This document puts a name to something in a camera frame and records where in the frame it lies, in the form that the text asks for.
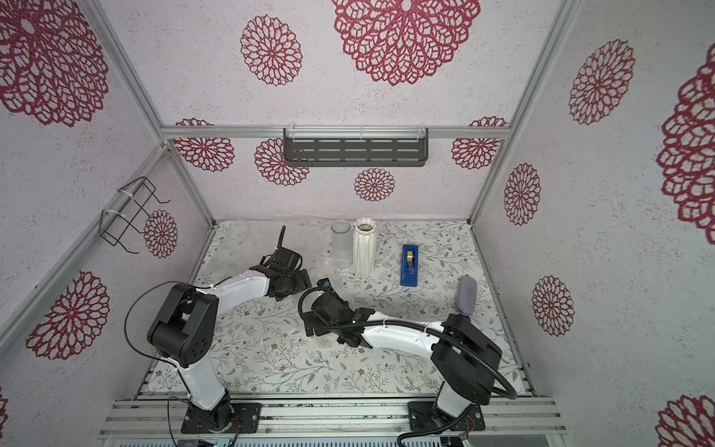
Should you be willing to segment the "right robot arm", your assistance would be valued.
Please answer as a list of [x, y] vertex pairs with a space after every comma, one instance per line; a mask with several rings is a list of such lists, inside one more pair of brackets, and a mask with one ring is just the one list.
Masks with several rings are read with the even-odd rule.
[[411, 431], [398, 435], [405, 446], [415, 438], [452, 431], [461, 423], [476, 428], [480, 410], [492, 396], [517, 400], [519, 394], [499, 372], [502, 350], [460, 314], [445, 321], [420, 322], [392, 318], [371, 308], [352, 309], [337, 294], [329, 279], [300, 296], [298, 314], [308, 337], [331, 333], [337, 342], [350, 348], [394, 351], [429, 359], [443, 378], [432, 409], [411, 411], [417, 423]]

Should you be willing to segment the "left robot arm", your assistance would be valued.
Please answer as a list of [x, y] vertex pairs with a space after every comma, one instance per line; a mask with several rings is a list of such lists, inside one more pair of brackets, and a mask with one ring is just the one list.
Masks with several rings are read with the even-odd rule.
[[128, 345], [137, 354], [167, 363], [177, 371], [186, 391], [182, 434], [257, 431], [262, 405], [232, 402], [210, 352], [217, 331], [225, 326], [223, 320], [242, 305], [268, 297], [280, 302], [311, 285], [302, 255], [284, 247], [285, 233], [282, 227], [272, 253], [241, 274], [204, 286], [168, 280], [141, 295], [171, 286], [147, 331], [147, 342], [156, 353], [142, 352], [132, 342]]

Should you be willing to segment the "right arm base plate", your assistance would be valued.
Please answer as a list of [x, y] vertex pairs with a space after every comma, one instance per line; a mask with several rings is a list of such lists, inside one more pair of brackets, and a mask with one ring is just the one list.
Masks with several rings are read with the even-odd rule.
[[482, 408], [478, 405], [469, 406], [469, 413], [457, 419], [452, 426], [448, 426], [454, 421], [455, 416], [447, 415], [437, 408], [435, 402], [419, 402], [414, 400], [408, 403], [408, 418], [410, 430], [422, 432], [443, 428], [452, 431], [484, 431], [486, 424], [482, 415]]

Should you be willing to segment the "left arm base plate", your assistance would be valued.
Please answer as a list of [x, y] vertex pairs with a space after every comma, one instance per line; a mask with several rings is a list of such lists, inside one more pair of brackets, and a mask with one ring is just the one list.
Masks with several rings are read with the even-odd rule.
[[199, 409], [189, 404], [182, 434], [253, 434], [257, 431], [262, 405], [258, 403], [237, 404], [217, 407], [212, 411]]

